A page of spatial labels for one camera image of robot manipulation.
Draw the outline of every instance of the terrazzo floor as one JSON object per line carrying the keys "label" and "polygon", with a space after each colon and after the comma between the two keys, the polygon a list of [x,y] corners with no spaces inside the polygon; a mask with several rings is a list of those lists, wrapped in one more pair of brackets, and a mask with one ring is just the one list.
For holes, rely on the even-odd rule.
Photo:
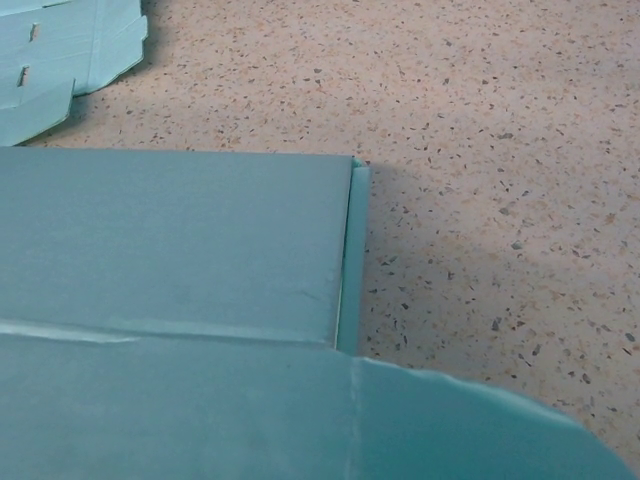
{"label": "terrazzo floor", "polygon": [[354,153],[361,352],[523,392],[640,473],[640,3],[158,0],[32,144]]}

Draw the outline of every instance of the speckled floor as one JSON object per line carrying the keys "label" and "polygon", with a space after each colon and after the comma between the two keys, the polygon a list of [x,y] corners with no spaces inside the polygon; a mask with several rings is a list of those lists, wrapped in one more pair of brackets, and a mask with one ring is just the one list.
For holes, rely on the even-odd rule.
{"label": "speckled floor", "polygon": [[640,3],[158,0],[33,144],[355,153],[365,355],[532,395],[640,472]]}

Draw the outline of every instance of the floor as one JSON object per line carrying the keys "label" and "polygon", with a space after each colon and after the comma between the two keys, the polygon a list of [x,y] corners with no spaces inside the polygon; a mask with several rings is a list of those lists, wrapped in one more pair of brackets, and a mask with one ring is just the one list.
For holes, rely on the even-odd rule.
{"label": "floor", "polygon": [[640,3],[143,9],[144,62],[33,144],[358,155],[362,353],[531,395],[640,473]]}

